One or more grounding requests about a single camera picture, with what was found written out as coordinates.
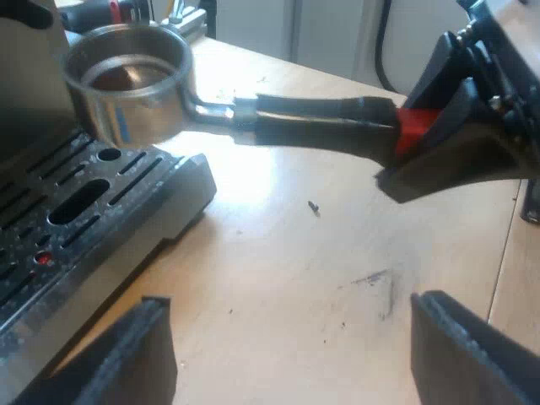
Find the slot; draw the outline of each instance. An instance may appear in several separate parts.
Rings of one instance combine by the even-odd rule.
[[[98,219],[100,219],[100,216],[99,215],[94,215],[92,218],[90,218],[88,221],[86,221],[83,226],[81,226],[79,229],[77,229],[73,235],[71,235],[69,238],[67,238],[67,240],[64,243],[62,243],[62,248],[65,249],[65,248],[69,247],[74,241],[76,241],[78,238],[80,238],[81,235],[90,228],[90,226],[95,224]]]
[[[9,300],[11,300],[15,295],[17,295],[24,287],[26,287],[32,279],[35,277],[34,272],[30,272],[20,283],[11,289],[3,297],[0,297],[0,306],[4,306]]]
[[[6,202],[0,207],[0,213],[3,213],[6,209],[14,205],[18,200],[25,197],[29,192],[30,192],[30,189],[27,187],[21,192],[19,192],[16,196],[11,197],[11,199],[9,199],[8,202]]]
[[[119,175],[125,174],[128,170],[130,170],[134,165],[137,164],[137,162],[142,159],[144,156],[146,156],[146,152],[141,152],[138,154],[135,159],[133,159],[131,162],[129,162],[127,165],[124,166],[122,170],[118,172]]]
[[[9,276],[11,276],[11,274],[15,271],[16,268],[17,268],[16,262],[11,262],[9,264],[1,266],[0,267],[0,280],[5,280]]]
[[[61,180],[57,181],[57,186],[62,186],[66,181],[74,177],[77,173],[79,173],[85,167],[86,165],[83,165],[83,164],[78,165],[75,169],[67,173]]]
[[[94,139],[90,139],[89,141],[83,143],[81,146],[76,148],[72,153],[70,153],[64,159],[60,160],[57,164],[52,166],[48,171],[46,171],[43,175],[41,175],[40,178],[42,180],[45,180],[47,177],[50,177],[55,171],[57,171],[62,166],[64,166],[69,160],[73,159],[75,156],[83,152],[93,141]]]
[[[58,151],[60,151],[60,149],[62,149],[64,147],[66,147],[67,145],[69,145],[71,142],[73,142],[75,139],[77,139],[81,134],[82,134],[82,132],[77,132],[72,137],[69,137],[64,142],[60,143],[60,145],[58,145],[56,148],[54,148],[50,153],[46,154],[41,159],[39,159],[37,162],[35,162],[31,167],[26,169],[26,173],[31,173],[32,171],[34,171],[38,167],[42,166],[47,160],[51,159]]]
[[[53,225],[69,224],[105,194],[109,187],[109,181],[105,179],[89,181],[49,214],[49,222]]]
[[[14,184],[15,183],[13,183],[12,181],[8,181],[6,184],[2,186],[2,188],[0,188],[0,194],[4,194],[7,190],[13,187]]]
[[[29,226],[28,228],[26,228],[25,230],[23,230],[20,234],[19,234],[19,239],[24,239],[26,238],[28,235],[30,235],[32,233],[32,231],[34,230],[33,227]]]
[[[143,172],[138,175],[137,177],[135,177],[121,192],[119,192],[118,194],[116,194],[110,201],[109,201],[109,205],[115,205],[116,203],[118,203],[120,201],[120,199],[122,197],[124,197],[132,188],[134,188],[137,183],[139,183],[148,173],[150,173],[150,171],[152,171],[155,166],[159,165],[159,162],[163,160],[162,158],[157,158],[156,160],[154,160],[154,162],[152,162],[152,164],[147,167],[146,169],[143,170]]]
[[[36,243],[35,245],[38,246],[38,247],[42,247],[45,243],[47,243],[49,241],[49,239],[51,238],[50,235],[43,235]]]
[[[28,207],[26,207],[24,210],[22,210],[20,213],[12,217],[8,222],[6,222],[4,225],[2,225],[2,230],[7,230],[10,226],[15,224],[17,221],[20,221],[26,214],[28,214],[30,211],[32,211],[41,203],[43,203],[46,199],[47,199],[47,196],[38,197]]]

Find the red light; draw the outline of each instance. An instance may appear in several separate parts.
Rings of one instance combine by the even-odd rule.
[[[34,260],[37,264],[47,264],[52,260],[52,253],[49,251],[40,251],[35,255]]]

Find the wall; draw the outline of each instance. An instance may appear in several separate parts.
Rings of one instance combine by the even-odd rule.
[[[294,0],[218,0],[217,39],[289,59]]]
[[[383,64],[394,87],[408,93],[444,31],[465,28],[468,18],[453,0],[394,0],[388,17]]]
[[[381,0],[301,2],[296,61],[311,68],[380,86],[375,39]],[[408,93],[423,72],[435,42],[457,31],[467,16],[453,0],[394,0],[386,27],[383,64],[391,83]]]
[[[364,1],[305,0],[299,3],[300,31],[294,61],[351,78]]]

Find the table surface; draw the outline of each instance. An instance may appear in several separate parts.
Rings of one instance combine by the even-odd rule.
[[[207,99],[250,90],[404,100],[206,38],[193,51]],[[428,289],[540,353],[540,231],[519,219],[525,184],[400,205],[376,188],[377,164],[346,154],[194,132],[165,148],[205,153],[218,193],[67,359],[143,295],[164,295],[179,368],[174,404],[416,404],[409,296]]]

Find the stainless steel drip tray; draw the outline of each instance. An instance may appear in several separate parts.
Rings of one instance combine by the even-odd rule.
[[[0,403],[19,395],[215,194],[203,155],[60,131],[0,175]]]

